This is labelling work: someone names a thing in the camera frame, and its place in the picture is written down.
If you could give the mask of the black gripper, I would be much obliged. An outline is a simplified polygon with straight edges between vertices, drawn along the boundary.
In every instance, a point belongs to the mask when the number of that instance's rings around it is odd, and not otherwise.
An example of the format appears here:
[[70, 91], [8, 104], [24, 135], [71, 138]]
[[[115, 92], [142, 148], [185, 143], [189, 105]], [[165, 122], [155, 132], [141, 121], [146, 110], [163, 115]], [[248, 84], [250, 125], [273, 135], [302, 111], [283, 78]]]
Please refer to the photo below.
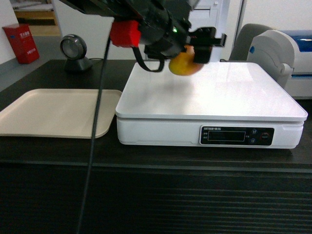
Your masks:
[[200, 27], [190, 32], [190, 9], [145, 9], [143, 11], [144, 53], [150, 59], [173, 59], [185, 51], [186, 45], [194, 47], [194, 63], [207, 64], [212, 47], [223, 47], [227, 36], [215, 36], [214, 27]]

